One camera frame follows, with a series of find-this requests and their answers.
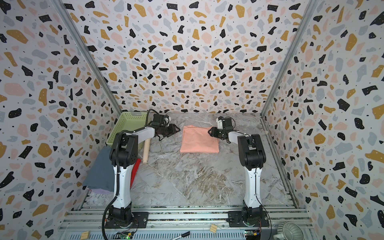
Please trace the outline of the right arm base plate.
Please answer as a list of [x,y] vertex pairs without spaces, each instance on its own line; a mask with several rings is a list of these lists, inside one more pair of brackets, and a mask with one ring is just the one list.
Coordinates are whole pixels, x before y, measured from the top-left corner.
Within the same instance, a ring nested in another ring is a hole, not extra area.
[[270,221],[265,211],[251,217],[243,214],[241,211],[229,211],[227,222],[230,228],[264,228],[270,226]]

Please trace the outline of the wooden block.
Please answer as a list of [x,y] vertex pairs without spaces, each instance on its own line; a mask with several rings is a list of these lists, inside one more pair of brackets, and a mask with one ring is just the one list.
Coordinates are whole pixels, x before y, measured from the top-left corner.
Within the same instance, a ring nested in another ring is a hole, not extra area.
[[210,232],[212,233],[216,233],[218,230],[218,226],[214,225],[214,224],[211,224],[210,226]]
[[90,231],[83,232],[83,233],[81,234],[80,240],[88,240],[89,237],[90,237],[90,234],[91,234]]

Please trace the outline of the folded red t-shirt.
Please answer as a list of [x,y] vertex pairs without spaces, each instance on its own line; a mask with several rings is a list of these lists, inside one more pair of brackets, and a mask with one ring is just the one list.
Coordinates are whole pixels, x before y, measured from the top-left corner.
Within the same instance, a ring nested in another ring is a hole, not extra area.
[[136,163],[133,166],[132,173],[131,173],[130,188],[132,188],[133,186],[141,161],[142,161],[141,159],[137,159]]

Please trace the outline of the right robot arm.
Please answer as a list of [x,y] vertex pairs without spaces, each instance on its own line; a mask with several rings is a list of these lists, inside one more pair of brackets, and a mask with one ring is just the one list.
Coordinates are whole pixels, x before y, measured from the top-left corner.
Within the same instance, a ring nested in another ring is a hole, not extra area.
[[259,134],[241,133],[235,129],[235,120],[231,117],[218,117],[217,126],[208,130],[211,137],[238,146],[239,160],[245,170],[245,196],[240,223],[253,227],[261,224],[264,206],[261,201],[261,174],[267,156]]

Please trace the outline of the folded grey t-shirt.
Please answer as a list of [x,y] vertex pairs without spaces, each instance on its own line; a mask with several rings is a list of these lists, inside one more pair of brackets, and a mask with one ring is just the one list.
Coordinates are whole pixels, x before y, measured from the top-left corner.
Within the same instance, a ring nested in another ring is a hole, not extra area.
[[111,147],[105,146],[99,152],[91,169],[87,172],[83,185],[98,192],[114,192],[115,174],[110,160]]

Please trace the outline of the green plastic basket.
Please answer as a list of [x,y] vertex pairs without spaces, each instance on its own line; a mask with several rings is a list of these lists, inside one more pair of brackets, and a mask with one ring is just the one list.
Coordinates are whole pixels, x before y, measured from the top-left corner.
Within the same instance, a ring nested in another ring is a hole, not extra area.
[[112,146],[117,133],[123,130],[134,131],[143,127],[145,125],[146,116],[146,112],[122,112],[108,137],[107,145],[110,147]]

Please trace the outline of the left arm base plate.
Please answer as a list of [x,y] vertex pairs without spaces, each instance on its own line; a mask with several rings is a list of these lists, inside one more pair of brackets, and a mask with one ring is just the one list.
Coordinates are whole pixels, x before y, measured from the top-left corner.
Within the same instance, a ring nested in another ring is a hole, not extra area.
[[148,218],[148,212],[128,213],[125,217],[108,216],[105,229],[145,229]]

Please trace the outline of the aluminium rail frame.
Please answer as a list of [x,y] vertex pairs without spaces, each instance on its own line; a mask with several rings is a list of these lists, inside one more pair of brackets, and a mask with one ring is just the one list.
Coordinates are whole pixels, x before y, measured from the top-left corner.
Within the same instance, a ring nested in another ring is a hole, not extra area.
[[[261,240],[271,240],[279,224],[292,222],[302,229],[306,240],[317,239],[306,210],[292,206],[267,206],[266,209],[269,227],[230,228],[228,212],[241,211],[238,206],[134,208],[133,212],[149,213],[145,229],[105,229],[105,236],[113,240],[118,232],[133,232],[133,240],[170,240],[190,231],[187,240],[245,240],[245,231],[259,230]],[[216,233],[210,232],[211,224],[218,226]]]

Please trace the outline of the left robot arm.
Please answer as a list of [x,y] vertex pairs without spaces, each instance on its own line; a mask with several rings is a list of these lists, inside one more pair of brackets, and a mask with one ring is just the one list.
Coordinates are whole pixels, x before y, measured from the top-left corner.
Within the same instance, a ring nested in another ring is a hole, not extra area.
[[180,128],[170,123],[171,117],[157,112],[153,114],[153,120],[137,130],[122,130],[115,135],[110,160],[114,168],[114,198],[108,204],[104,213],[106,225],[110,228],[117,226],[128,228],[140,222],[132,213],[131,178],[134,166],[139,158],[139,144],[159,137],[172,136],[180,131]]

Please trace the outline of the right circuit board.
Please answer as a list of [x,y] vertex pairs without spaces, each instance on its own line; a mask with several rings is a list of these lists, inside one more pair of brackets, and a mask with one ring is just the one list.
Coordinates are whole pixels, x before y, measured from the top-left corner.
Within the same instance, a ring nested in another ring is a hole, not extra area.
[[261,232],[259,230],[255,231],[245,231],[246,240],[260,240]]

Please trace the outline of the pink graphic t-shirt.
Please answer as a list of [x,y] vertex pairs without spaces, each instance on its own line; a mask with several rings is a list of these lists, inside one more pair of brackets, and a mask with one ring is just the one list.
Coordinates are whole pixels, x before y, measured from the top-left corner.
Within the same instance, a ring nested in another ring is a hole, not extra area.
[[182,134],[181,153],[219,153],[219,139],[211,137],[210,128],[184,126]]

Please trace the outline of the left wooden block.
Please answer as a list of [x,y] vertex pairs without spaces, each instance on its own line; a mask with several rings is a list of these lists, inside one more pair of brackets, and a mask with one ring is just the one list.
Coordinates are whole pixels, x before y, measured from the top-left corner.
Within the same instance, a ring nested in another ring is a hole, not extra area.
[[90,237],[90,234],[91,234],[90,231],[83,232],[83,233],[81,234],[80,240],[88,240],[89,237]]

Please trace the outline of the white desk fan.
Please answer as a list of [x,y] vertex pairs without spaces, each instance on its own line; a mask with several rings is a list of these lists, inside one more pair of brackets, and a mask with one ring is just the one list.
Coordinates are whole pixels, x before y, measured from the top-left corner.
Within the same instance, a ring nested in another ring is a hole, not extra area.
[[273,235],[274,240],[304,240],[302,229],[295,223],[284,222],[279,224],[277,234]]

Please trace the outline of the right wooden block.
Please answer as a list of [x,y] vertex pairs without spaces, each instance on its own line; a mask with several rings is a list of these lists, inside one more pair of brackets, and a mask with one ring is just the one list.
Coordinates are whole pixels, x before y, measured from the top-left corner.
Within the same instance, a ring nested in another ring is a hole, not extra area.
[[218,230],[218,226],[214,225],[214,224],[211,224],[210,226],[210,232],[212,233],[216,233]]

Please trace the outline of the green circuit board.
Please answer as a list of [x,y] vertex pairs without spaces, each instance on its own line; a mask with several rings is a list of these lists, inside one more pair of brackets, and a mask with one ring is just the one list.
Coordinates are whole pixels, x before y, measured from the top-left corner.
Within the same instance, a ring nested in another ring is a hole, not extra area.
[[133,236],[133,232],[118,232],[113,236],[113,240],[131,240]]

